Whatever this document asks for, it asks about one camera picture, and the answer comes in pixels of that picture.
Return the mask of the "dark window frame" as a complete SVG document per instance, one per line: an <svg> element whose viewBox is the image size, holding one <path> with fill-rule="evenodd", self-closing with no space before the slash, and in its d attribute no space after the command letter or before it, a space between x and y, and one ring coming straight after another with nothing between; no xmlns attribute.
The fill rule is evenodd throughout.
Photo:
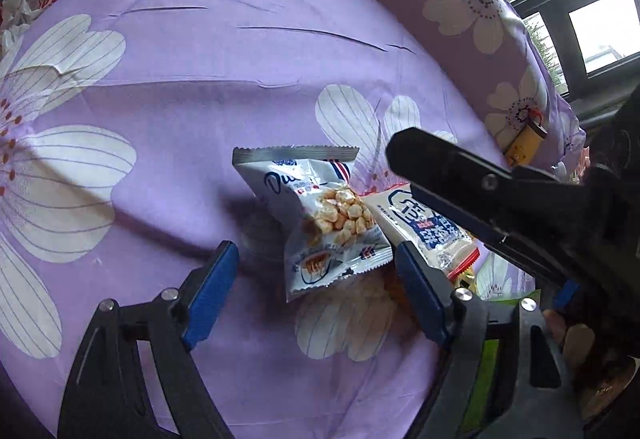
<svg viewBox="0 0 640 439"><path fill-rule="evenodd" d="M564 77L565 99L582 128L609 121L639 86L639 0L514 0L538 15Z"/></svg>

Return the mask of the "yellow bear drink bottle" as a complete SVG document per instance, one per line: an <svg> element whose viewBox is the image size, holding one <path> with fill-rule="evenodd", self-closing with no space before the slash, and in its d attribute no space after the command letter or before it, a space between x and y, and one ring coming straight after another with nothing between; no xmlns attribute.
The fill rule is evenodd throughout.
<svg viewBox="0 0 640 439"><path fill-rule="evenodd" d="M511 168L529 165L547 136L544 115L539 110L532 110L526 118L523 129L504 152L508 165Z"/></svg>

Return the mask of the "purple floral bed sheet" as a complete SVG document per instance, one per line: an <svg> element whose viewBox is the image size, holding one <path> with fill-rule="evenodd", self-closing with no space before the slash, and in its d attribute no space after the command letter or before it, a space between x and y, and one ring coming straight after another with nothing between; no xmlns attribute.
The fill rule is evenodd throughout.
<svg viewBox="0 0 640 439"><path fill-rule="evenodd" d="M356 145L361 193L419 127L493 162L548 87L506 0L60 0L1 65L1 433L50 438L98 303L144 303L223 240L194 359L239 438L399 438L438 351L383 269L285 299L237 146Z"/></svg>

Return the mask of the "green white cardboard box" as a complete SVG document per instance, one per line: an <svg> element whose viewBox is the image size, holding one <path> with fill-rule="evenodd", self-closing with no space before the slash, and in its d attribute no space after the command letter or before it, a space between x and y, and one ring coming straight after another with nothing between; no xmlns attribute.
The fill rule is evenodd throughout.
<svg viewBox="0 0 640 439"><path fill-rule="evenodd" d="M462 438L478 435L514 407L514 390L520 359L520 323L518 311L527 299L534 306L540 301L535 289L515 298L482 300L487 311L487 329L480 349L477 372L459 433Z"/></svg>

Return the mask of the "white blue snack packet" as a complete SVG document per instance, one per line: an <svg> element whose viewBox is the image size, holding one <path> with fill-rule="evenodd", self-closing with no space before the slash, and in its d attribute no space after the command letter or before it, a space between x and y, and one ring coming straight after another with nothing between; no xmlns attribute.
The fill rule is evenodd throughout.
<svg viewBox="0 0 640 439"><path fill-rule="evenodd" d="M426 263L450 281L480 258L473 237L459 225L416 200L408 185L363 197L363 203L394 246L411 242Z"/></svg>

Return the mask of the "white popcorn snack packet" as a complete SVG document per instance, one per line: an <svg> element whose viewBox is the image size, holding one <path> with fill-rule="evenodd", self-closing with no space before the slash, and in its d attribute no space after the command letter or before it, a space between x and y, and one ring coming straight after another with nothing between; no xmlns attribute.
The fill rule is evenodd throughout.
<svg viewBox="0 0 640 439"><path fill-rule="evenodd" d="M393 249L350 185L356 146L237 147L232 165L285 235L286 299L390 263Z"/></svg>

